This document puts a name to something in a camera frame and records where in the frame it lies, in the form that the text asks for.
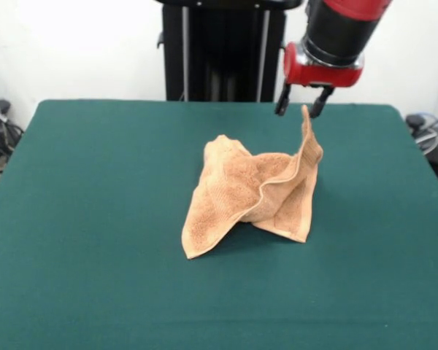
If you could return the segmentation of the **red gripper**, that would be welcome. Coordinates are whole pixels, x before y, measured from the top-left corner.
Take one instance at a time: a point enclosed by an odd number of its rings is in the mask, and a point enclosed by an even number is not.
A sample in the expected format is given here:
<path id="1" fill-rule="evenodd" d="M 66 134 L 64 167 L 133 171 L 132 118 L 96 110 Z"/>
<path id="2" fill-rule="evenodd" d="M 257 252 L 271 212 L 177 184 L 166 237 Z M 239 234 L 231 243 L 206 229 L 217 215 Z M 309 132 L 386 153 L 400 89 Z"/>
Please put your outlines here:
<path id="1" fill-rule="evenodd" d="M 360 54 L 354 63 L 347 67 L 325 66 L 309 56 L 301 42 L 290 42 L 285 47 L 283 70 L 285 83 L 277 100 L 275 114 L 284 116 L 289 105 L 291 85 L 304 87 L 324 87 L 315 99 L 310 117 L 319 117 L 332 88 L 349 88 L 359 80 L 364 69 L 364 54 Z"/>

